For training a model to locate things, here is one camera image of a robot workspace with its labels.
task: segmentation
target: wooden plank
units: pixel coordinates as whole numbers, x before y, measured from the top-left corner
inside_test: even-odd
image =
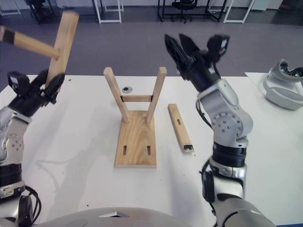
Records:
[[[45,87],[58,74],[64,73],[71,52],[71,45],[75,36],[79,15],[75,12],[63,12],[59,25],[55,49],[60,51],[57,59],[52,58],[48,69]]]
[[[59,50],[53,46],[4,26],[0,26],[0,41],[52,58],[59,57]]]
[[[146,117],[146,122],[150,123],[153,117],[153,113],[155,112],[156,109],[156,105],[160,96],[160,92],[166,77],[167,71],[165,67],[160,67],[159,68],[159,72],[158,72],[158,76],[157,76],[157,80],[156,80],[156,84],[155,87],[153,89],[153,93],[152,93],[152,101],[148,107],[148,113],[147,113],[147,117]]]
[[[147,111],[130,111],[130,123],[121,121],[116,167],[156,167],[155,124],[146,122]]]
[[[113,93],[113,96],[115,98],[115,101],[119,107],[119,110],[122,114],[123,121],[125,123],[130,122],[130,116],[129,116],[129,111],[127,110],[126,104],[122,102],[121,99],[121,92],[119,89],[119,86],[117,84],[116,78],[114,76],[113,70],[111,67],[106,67],[103,71],[103,74],[107,80],[107,83],[109,85],[110,90]]]
[[[152,96],[121,96],[123,102],[151,102]]]
[[[194,152],[194,147],[186,131],[177,104],[169,104],[168,109],[169,109],[170,119],[174,127],[174,131],[181,150],[186,153]]]

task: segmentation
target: wooden stick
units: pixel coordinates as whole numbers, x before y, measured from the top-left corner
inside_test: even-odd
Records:
[[[75,12],[63,12],[59,25],[55,49],[59,49],[58,59],[52,58],[48,69],[45,87],[58,74],[64,73],[71,52],[71,45],[75,36],[79,15]]]
[[[56,59],[59,57],[59,50],[55,49],[53,46],[24,35],[20,32],[13,31],[4,26],[0,26],[0,41],[26,49],[28,51],[46,55],[48,57]]]
[[[146,117],[146,122],[150,123],[152,120],[152,116],[153,113],[155,112],[155,108],[160,96],[160,92],[164,83],[164,79],[166,77],[166,68],[165,67],[160,67],[159,68],[159,72],[158,72],[158,76],[157,76],[157,80],[156,80],[156,84],[155,87],[153,89],[153,93],[152,93],[152,101],[150,103],[150,106],[148,107],[148,111],[147,111],[147,117]]]
[[[119,86],[117,84],[117,81],[115,79],[113,70],[111,67],[106,67],[103,71],[103,74],[108,82],[109,88],[113,93],[113,96],[115,98],[115,101],[121,111],[122,114],[122,118],[124,120],[125,123],[129,123],[130,122],[130,117],[129,117],[129,112],[127,110],[126,104],[124,102],[122,102],[121,99],[121,93],[120,93],[120,89]]]
[[[152,96],[121,96],[123,102],[151,102]]]
[[[185,125],[182,121],[177,104],[169,104],[169,115],[174,127],[174,131],[182,151],[191,153],[194,152],[193,145],[190,141]]]

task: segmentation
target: rectangular slot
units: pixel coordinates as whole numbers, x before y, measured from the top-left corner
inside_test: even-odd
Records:
[[[127,146],[123,146],[123,155],[126,155]]]
[[[151,155],[151,147],[150,146],[147,146],[147,154]]]

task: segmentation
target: office chair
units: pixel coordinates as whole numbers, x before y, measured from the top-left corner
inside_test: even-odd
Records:
[[[25,3],[30,7],[30,15],[35,18],[36,22],[39,24],[42,20],[54,14],[53,7],[49,0],[48,4],[50,9],[44,7],[43,3],[45,0],[24,0]]]
[[[170,16],[170,19],[172,22],[174,22],[174,17],[175,18],[180,18],[181,20],[184,20],[184,24],[186,23],[186,18],[189,18],[190,21],[193,20],[193,18],[189,14],[183,13],[184,10],[188,9],[194,9],[197,6],[198,0],[180,0],[177,2],[173,2],[171,5],[172,7],[181,10],[180,13],[172,14]]]

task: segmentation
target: white tabletop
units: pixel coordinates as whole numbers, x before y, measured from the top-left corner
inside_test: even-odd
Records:
[[[134,95],[150,95],[155,79],[117,77],[120,87],[133,87]],[[281,109],[272,113],[248,78],[226,79],[254,120],[246,199],[276,225],[302,223],[302,122],[292,122],[298,125],[294,131],[280,120]],[[190,82],[167,77],[155,111],[157,168],[115,168],[121,114],[105,78],[66,76],[56,105],[41,108],[25,135],[23,178],[41,198],[38,223],[80,210],[126,206],[162,211],[194,227],[212,226],[215,217],[202,197],[198,171],[212,153],[213,133],[195,110],[196,95]],[[13,97],[6,87],[0,107]],[[168,103],[177,103],[195,153],[181,153]],[[294,113],[286,114],[292,121]]]

